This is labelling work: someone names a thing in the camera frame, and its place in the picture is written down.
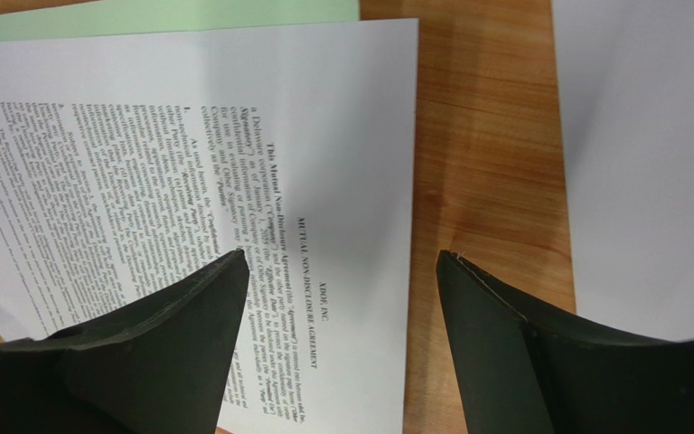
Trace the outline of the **printed white document sheet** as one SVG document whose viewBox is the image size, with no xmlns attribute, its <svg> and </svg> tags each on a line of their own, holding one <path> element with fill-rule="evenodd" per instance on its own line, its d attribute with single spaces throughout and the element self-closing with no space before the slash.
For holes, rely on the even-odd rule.
<svg viewBox="0 0 694 434">
<path fill-rule="evenodd" d="M 415 19 L 0 42 L 0 335 L 242 249 L 218 424 L 403 430 Z"/>
</svg>

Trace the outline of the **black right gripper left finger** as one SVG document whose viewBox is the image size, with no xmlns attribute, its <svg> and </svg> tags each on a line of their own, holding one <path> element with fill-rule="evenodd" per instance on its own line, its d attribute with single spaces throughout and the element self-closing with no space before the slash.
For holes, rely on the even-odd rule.
<svg viewBox="0 0 694 434">
<path fill-rule="evenodd" d="M 248 287 L 233 250 L 103 316 L 0 344 L 0 433 L 212 433 Z"/>
</svg>

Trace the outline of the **green clipboard folder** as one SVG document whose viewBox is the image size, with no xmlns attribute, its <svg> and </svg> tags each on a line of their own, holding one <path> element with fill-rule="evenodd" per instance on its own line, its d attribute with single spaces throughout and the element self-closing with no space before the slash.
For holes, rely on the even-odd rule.
<svg viewBox="0 0 694 434">
<path fill-rule="evenodd" d="M 91 1 L 0 14 L 0 42 L 354 22 L 358 1 Z"/>
</svg>

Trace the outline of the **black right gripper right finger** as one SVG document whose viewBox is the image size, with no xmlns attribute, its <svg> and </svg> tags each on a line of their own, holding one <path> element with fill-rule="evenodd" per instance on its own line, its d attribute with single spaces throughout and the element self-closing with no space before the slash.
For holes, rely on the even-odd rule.
<svg viewBox="0 0 694 434">
<path fill-rule="evenodd" d="M 437 285 L 471 433 L 694 433 L 694 340 L 601 325 L 451 251 Z"/>
</svg>

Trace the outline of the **white paper sheet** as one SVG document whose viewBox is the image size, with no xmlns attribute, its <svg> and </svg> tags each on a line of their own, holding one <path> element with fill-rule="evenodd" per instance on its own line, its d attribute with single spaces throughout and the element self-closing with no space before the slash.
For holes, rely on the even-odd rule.
<svg viewBox="0 0 694 434">
<path fill-rule="evenodd" d="M 577 312 L 694 339 L 694 1 L 551 8 Z"/>
</svg>

